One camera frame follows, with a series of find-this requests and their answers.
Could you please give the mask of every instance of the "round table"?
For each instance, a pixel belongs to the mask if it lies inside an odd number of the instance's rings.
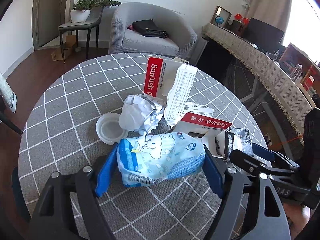
[[[121,53],[91,59],[45,91],[27,121],[19,153],[20,184],[30,214],[52,172],[75,173],[109,153],[112,146],[99,140],[95,124],[102,114],[120,114],[128,95],[143,93],[149,57],[157,56]],[[198,70],[188,101],[213,108],[213,117],[248,129],[252,142],[267,147],[248,110],[206,73]],[[167,130],[160,124],[152,134]],[[75,193],[71,200],[79,234],[88,238]],[[108,192],[98,199],[115,237],[130,240],[203,239],[220,201],[203,172],[151,187],[126,188],[117,171]],[[234,236],[243,221],[246,197],[242,201]]]

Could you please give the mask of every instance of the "picture frame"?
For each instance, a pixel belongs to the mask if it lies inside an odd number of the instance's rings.
[[[229,20],[230,20],[230,17],[231,17],[232,13],[230,13],[229,11],[227,11],[226,9],[224,9],[223,7],[221,7],[220,5],[217,6],[214,14],[213,14],[213,17],[210,21],[211,24],[214,24],[216,26],[220,26],[220,27],[223,27],[225,28],[226,27],[226,24],[228,24]],[[215,22],[215,18],[217,16],[221,16],[223,18],[223,23],[222,24],[217,24]]]

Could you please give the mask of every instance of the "potted plant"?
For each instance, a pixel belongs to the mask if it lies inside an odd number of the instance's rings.
[[[70,12],[71,22],[80,23],[87,20],[92,8],[92,0],[79,0]]]
[[[71,22],[84,22],[89,17],[90,10],[93,7],[111,8],[120,4],[120,2],[113,0],[79,0],[70,12]]]
[[[93,7],[115,7],[117,5],[120,5],[121,3],[119,1],[113,1],[113,0],[92,0],[92,6]]]

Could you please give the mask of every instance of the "barcode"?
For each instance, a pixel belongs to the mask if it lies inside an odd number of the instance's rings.
[[[159,178],[159,179],[148,179],[144,176],[138,176],[138,175],[134,175],[134,174],[129,174],[128,176],[128,180],[129,181],[137,181],[137,182],[140,182],[142,184],[148,184],[148,185],[155,185],[155,184],[159,184],[162,179]]]

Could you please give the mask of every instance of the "cardboard box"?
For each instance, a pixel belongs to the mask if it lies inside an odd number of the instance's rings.
[[[213,157],[222,158],[217,154],[215,137],[224,132],[232,123],[223,120],[207,117],[204,115],[186,113],[184,117],[175,125],[174,132],[190,132],[204,134],[197,138],[202,144],[206,145]]]
[[[64,59],[67,59],[76,47],[76,36],[75,35],[67,35],[66,42],[63,43],[63,54]],[[56,48],[54,52],[51,53],[51,57],[53,61],[63,60],[61,54],[61,48]]]

